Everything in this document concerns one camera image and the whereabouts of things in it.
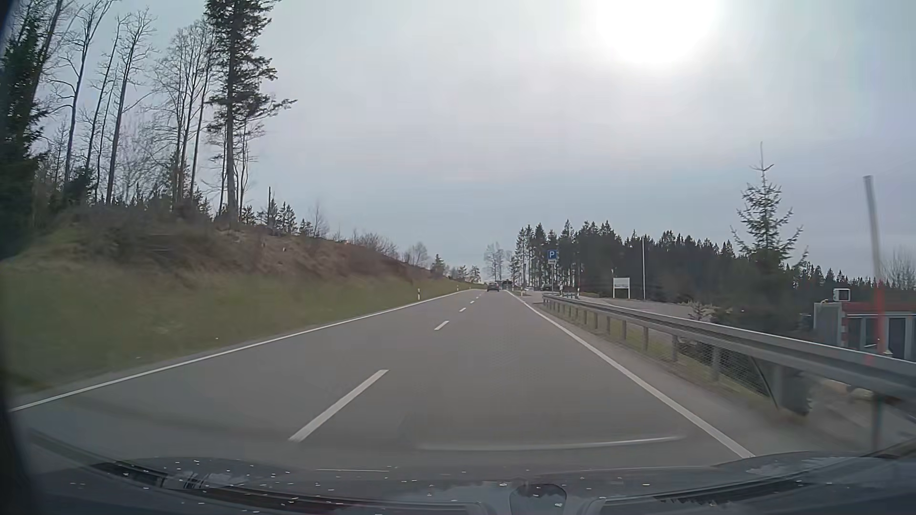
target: white sign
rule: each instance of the white sign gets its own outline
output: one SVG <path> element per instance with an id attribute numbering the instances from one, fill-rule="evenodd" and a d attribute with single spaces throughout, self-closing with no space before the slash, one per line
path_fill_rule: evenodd
<path id="1" fill-rule="evenodd" d="M 616 292 L 617 289 L 627 289 L 627 298 L 629 299 L 629 277 L 615 277 L 614 278 L 614 290 L 611 292 L 613 298 L 617 298 Z"/>

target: windshield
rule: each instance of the windshield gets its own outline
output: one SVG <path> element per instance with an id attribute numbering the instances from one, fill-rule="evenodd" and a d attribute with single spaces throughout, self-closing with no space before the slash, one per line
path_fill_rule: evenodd
<path id="1" fill-rule="evenodd" d="M 13 2 L 14 490 L 560 515 L 908 455 L 914 16 Z"/>

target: pole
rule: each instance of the pole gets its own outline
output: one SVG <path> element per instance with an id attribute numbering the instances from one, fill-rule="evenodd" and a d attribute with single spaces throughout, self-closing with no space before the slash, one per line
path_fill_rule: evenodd
<path id="1" fill-rule="evenodd" d="M 642 300 L 646 300 L 646 237 L 642 236 Z"/>
<path id="2" fill-rule="evenodd" d="M 868 204 L 868 226 L 871 231 L 871 260 L 875 270 L 875 311 L 878 317 L 875 321 L 875 336 L 878 338 L 878 354 L 888 355 L 888 341 L 884 335 L 884 274 L 881 273 L 881 244 L 878 240 L 878 208 L 875 204 L 875 186 L 873 177 L 866 175 L 865 196 Z"/>

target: signpost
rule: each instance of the signpost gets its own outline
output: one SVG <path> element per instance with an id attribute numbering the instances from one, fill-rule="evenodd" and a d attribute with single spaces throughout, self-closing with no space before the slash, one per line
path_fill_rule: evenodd
<path id="1" fill-rule="evenodd" d="M 627 298 L 629 299 L 629 277 L 615 277 L 614 278 L 614 292 L 611 293 L 611 297 L 617 298 L 617 289 L 623 290 L 627 289 Z"/>
<path id="2" fill-rule="evenodd" d="M 556 280 L 557 259 L 559 258 L 560 258 L 560 251 L 557 250 L 556 248 L 552 248 L 547 251 L 547 266 L 551 267 L 551 270 L 549 273 L 549 281 L 551 282 L 551 291 L 553 291 L 553 283 Z"/>

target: road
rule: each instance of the road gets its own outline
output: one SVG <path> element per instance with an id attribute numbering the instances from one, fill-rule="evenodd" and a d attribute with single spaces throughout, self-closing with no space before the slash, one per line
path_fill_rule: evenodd
<path id="1" fill-rule="evenodd" d="M 752 454 L 815 445 L 552 322 L 538 301 L 462 291 L 90 386 L 15 420 L 111 459 L 300 468 L 699 466 L 737 459 L 731 439 Z M 28 453 L 36 469 L 63 466 Z"/>

